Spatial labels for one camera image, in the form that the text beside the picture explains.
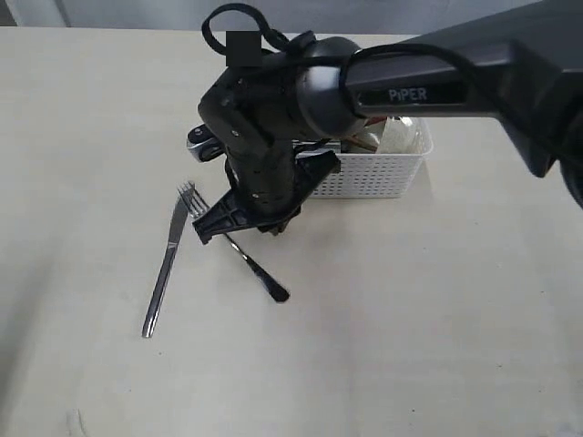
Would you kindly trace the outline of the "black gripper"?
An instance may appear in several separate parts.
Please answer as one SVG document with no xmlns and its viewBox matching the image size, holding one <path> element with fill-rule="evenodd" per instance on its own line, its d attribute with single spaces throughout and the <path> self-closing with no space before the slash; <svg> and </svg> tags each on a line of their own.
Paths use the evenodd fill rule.
<svg viewBox="0 0 583 437">
<path fill-rule="evenodd" d="M 292 142 L 310 137 L 297 96 L 299 73 L 293 68 L 241 77 L 229 68 L 201 98 L 201 119 L 226 146 L 237 179 L 212 206 L 194 189 L 193 207 L 200 215 L 192 226 L 203 245 L 263 222 L 289 221 L 300 209 L 294 200 L 307 199 L 340 171 L 333 151 L 297 158 L 294 164 Z"/>
</svg>

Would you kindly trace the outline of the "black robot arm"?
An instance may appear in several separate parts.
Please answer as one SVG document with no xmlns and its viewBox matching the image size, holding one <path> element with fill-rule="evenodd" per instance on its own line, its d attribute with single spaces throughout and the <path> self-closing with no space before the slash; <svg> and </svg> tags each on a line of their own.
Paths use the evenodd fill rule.
<svg viewBox="0 0 583 437">
<path fill-rule="evenodd" d="M 530 173 L 559 164 L 582 199 L 582 4 L 540 1 L 396 44 L 361 48 L 311 31 L 287 37 L 255 7 L 229 4 L 257 24 L 255 66 L 228 66 L 198 106 L 221 146 L 230 190 L 194 222 L 202 242 L 232 231 L 279 234 L 340 166 L 332 152 L 376 117 L 491 117 Z"/>
</svg>

